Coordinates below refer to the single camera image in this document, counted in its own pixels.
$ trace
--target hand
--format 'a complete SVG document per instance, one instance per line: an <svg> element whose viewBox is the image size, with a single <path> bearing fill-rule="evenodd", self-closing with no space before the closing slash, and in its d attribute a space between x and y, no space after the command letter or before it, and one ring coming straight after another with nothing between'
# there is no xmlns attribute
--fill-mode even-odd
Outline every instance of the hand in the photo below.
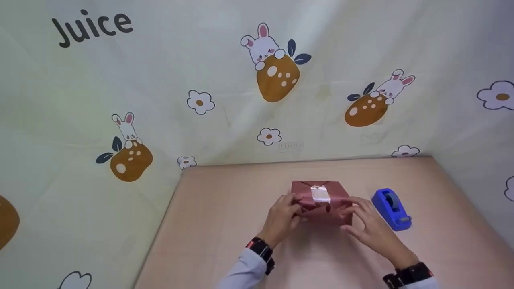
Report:
<svg viewBox="0 0 514 289"><path fill-rule="evenodd" d="M419 259L396 236L389 225L382 219L373 204L359 197L348 197L346 201L357 206L348 207L339 212L341 217L355 213L364 222L364 231L359 231L350 225L341 229L354 236L371 250L386 257L395 268L405 269L419 263Z"/></svg>
<svg viewBox="0 0 514 289"><path fill-rule="evenodd" d="M299 216L293 216L295 213L301 213L300 205L291 205L292 201L299 201L303 196L294 194L283 195L269 209L268 218L264 223L264 228L257 234L257 237L266 242L271 249L274 249L280 242L287 238L291 232L298 226L300 222Z"/></svg>

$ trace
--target flower illustration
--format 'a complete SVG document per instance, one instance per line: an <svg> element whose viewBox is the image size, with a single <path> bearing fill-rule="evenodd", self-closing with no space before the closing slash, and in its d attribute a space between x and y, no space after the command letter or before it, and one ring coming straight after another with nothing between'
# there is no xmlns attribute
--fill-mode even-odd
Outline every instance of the flower illustration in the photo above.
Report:
<svg viewBox="0 0 514 289"><path fill-rule="evenodd" d="M208 93L199 93L195 90L189 91L188 106L198 114L205 114L207 111L214 109L214 102Z"/></svg>
<svg viewBox="0 0 514 289"><path fill-rule="evenodd" d="M484 102L488 110L504 107L514 111L514 84L510 81L496 81L490 88L480 90L476 97Z"/></svg>
<svg viewBox="0 0 514 289"><path fill-rule="evenodd" d="M407 144L402 144L398 147L396 151L394 151L391 156L392 157L407 157L407 156L415 156L419 153L419 149L415 147L410 147Z"/></svg>
<svg viewBox="0 0 514 289"><path fill-rule="evenodd" d="M180 166L181 170L188 168L188 167L196 166L196 161L194 160L194 156L190 156L190 157L181 156L177 159L177 163Z"/></svg>
<svg viewBox="0 0 514 289"><path fill-rule="evenodd" d="M507 189L505 189L505 196L507 199L514 202L514 176L507 179L506 185Z"/></svg>
<svg viewBox="0 0 514 289"><path fill-rule="evenodd" d="M59 289L88 289L91 284L91 274L81 275L79 271L73 271L64 278Z"/></svg>
<svg viewBox="0 0 514 289"><path fill-rule="evenodd" d="M275 142L280 142L282 137L278 129L264 128L261 129L261 134L257 136L257 140L263 142L266 146L270 146Z"/></svg>

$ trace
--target wristwatch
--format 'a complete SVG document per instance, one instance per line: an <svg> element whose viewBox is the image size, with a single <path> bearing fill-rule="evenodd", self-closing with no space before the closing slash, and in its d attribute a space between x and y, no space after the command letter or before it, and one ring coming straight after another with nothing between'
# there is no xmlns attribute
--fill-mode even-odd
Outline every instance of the wristwatch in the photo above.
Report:
<svg viewBox="0 0 514 289"><path fill-rule="evenodd" d="M264 242L259 237L254 237L246 247L252 251L254 251L257 255L259 255L264 262L266 262L266 275L269 275L271 270L275 268L275 261L271 257L273 254L273 250L269 247L269 245Z"/></svg>
<svg viewBox="0 0 514 289"><path fill-rule="evenodd" d="M423 262L419 262L402 270L395 269L395 271L396 274L387 274L382 278L389 289L397 289L434 276Z"/></svg>

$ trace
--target tape roll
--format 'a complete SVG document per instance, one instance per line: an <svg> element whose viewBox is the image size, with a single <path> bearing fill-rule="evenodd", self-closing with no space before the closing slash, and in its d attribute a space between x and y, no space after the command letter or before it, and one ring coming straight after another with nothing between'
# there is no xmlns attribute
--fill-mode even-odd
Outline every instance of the tape roll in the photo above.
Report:
<svg viewBox="0 0 514 289"><path fill-rule="evenodd" d="M391 208L398 209L400 204L400 199L398 199L398 196L396 194L387 193L385 194L385 200L389 203Z"/></svg>

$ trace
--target leaf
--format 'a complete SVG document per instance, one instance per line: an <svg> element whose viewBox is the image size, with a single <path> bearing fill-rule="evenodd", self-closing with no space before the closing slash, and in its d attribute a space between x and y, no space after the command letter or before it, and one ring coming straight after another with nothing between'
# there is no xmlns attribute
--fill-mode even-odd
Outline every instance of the leaf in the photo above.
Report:
<svg viewBox="0 0 514 289"><path fill-rule="evenodd" d="M306 53L298 54L298 56L295 57L295 63L298 65L305 64L305 63L309 62L309 60L311 58L312 58L312 56L310 56Z"/></svg>
<svg viewBox="0 0 514 289"><path fill-rule="evenodd" d="M354 93L354 94L350 94L348 95L347 99L349 101L356 101L357 99L359 99L360 95L358 95L357 93Z"/></svg>
<svg viewBox="0 0 514 289"><path fill-rule="evenodd" d="M366 86L366 88L364 89L364 92L362 93L362 95L366 95L366 94L370 93L370 91L373 89L374 86L375 86L375 82L368 84Z"/></svg>
<svg viewBox="0 0 514 289"><path fill-rule="evenodd" d="M296 50L296 42L293 39L289 39L289 42L287 42L287 53L289 53L289 56L295 55Z"/></svg>
<svg viewBox="0 0 514 289"><path fill-rule="evenodd" d="M121 139L117 136L113 139L113 150L115 152L119 152L123 148L123 143L121 142Z"/></svg>
<svg viewBox="0 0 514 289"><path fill-rule="evenodd" d="M97 157L97 164L103 164L104 162L108 161L110 158L113 157L113 153L103 153Z"/></svg>

